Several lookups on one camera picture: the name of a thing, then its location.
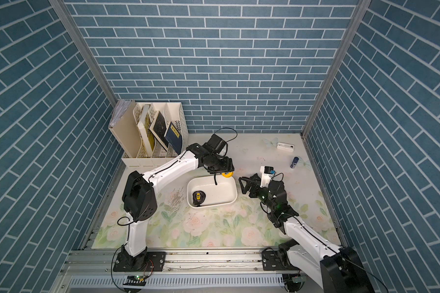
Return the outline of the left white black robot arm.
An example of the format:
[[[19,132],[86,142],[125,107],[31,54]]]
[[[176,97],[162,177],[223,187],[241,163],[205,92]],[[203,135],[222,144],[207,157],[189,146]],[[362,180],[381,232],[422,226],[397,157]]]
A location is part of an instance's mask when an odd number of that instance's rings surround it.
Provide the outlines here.
[[[126,215],[117,222],[128,227],[128,239],[122,252],[131,258],[144,256],[148,221],[158,207],[156,195],[168,184],[199,167],[213,176],[231,175],[235,168],[227,152],[228,142],[213,134],[206,143],[187,146],[180,155],[158,168],[130,173],[122,195]]]

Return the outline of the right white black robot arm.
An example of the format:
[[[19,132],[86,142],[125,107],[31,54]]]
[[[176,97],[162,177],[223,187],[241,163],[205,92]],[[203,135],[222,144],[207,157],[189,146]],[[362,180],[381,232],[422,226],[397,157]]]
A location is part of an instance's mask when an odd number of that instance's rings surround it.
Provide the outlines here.
[[[358,254],[340,247],[314,231],[287,201],[283,181],[273,174],[239,178],[243,194],[257,198],[267,207],[274,227],[291,240],[277,251],[281,266],[295,267],[314,280],[326,293],[373,293],[375,290]]]

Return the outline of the black yellow tape measure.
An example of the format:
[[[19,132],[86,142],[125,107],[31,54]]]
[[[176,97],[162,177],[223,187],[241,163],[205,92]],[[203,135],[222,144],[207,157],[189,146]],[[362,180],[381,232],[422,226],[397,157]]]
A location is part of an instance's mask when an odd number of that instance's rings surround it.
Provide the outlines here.
[[[203,204],[203,202],[206,199],[206,194],[205,192],[201,191],[201,190],[197,190],[195,192],[193,192],[193,205],[195,207],[199,207]]]

